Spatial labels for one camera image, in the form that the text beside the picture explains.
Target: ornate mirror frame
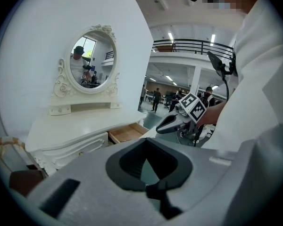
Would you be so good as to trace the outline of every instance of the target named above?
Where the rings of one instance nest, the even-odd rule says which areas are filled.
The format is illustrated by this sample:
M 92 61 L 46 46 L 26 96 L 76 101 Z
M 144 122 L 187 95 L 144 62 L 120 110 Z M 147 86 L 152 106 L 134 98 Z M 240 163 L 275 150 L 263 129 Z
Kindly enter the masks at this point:
M 114 51 L 113 66 L 108 79 L 92 89 L 79 85 L 70 69 L 70 53 L 74 45 L 81 37 L 90 32 L 104 35 L 111 42 Z M 59 61 L 59 74 L 50 98 L 50 115 L 69 114 L 71 113 L 71 105 L 76 104 L 110 103 L 111 109 L 120 108 L 121 105 L 117 99 L 118 65 L 116 38 L 110 25 L 99 24 L 77 34 L 67 47 L 64 58 Z

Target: gray floor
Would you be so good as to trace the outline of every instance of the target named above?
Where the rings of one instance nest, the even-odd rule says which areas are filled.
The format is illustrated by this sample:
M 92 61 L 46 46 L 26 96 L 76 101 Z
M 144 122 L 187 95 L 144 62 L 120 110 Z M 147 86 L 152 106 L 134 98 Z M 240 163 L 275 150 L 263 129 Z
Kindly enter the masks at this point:
M 152 105 L 148 101 L 144 101 L 141 105 L 141 108 L 138 109 L 138 111 L 144 113 L 147 115 L 147 117 L 144 119 L 143 126 L 147 129 L 152 129 L 154 126 L 157 126 L 164 115 L 166 115 L 169 112 L 169 109 L 164 108 L 163 104 L 159 104 L 156 113 L 152 112 Z M 160 138 L 166 141 L 180 143 L 182 145 L 189 145 L 192 146 L 192 141 L 188 138 L 180 138 L 179 132 L 177 134 L 174 133 L 168 133 L 168 134 L 157 134 L 156 138 Z M 202 145 L 209 140 L 208 137 L 205 137 L 203 140 L 201 140 L 198 144 L 196 144 L 197 147 L 202 147 Z

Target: window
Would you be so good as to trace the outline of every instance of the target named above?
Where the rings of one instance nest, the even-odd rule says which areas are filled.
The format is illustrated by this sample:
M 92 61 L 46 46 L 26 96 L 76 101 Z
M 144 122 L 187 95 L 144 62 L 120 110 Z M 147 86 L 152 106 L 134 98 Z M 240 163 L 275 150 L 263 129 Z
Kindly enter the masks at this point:
M 75 46 L 72 49 L 72 53 L 74 53 L 74 49 L 76 46 L 82 46 L 84 48 L 83 56 L 86 58 L 91 58 L 96 41 L 88 39 L 86 37 L 81 37 L 78 42 L 76 42 Z

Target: railing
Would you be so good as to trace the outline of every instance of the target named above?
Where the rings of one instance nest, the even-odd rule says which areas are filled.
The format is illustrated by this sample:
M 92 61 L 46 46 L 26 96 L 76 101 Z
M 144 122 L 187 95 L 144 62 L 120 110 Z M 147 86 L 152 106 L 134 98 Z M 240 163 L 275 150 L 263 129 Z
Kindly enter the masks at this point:
M 233 56 L 233 48 L 204 40 L 175 39 L 175 40 L 157 40 L 154 41 L 152 50 L 154 52 L 188 52 L 194 54 L 206 55 L 211 51 L 218 57 L 230 59 Z
M 109 59 L 109 58 L 114 58 L 114 52 L 113 51 L 106 53 L 106 59 Z

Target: mirror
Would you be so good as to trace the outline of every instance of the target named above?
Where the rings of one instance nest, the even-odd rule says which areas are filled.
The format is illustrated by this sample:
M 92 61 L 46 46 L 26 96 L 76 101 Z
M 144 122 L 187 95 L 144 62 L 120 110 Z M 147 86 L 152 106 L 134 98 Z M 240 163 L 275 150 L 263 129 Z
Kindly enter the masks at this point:
M 89 89 L 96 88 L 108 79 L 114 61 L 109 35 L 101 31 L 84 34 L 70 53 L 70 70 L 75 81 Z

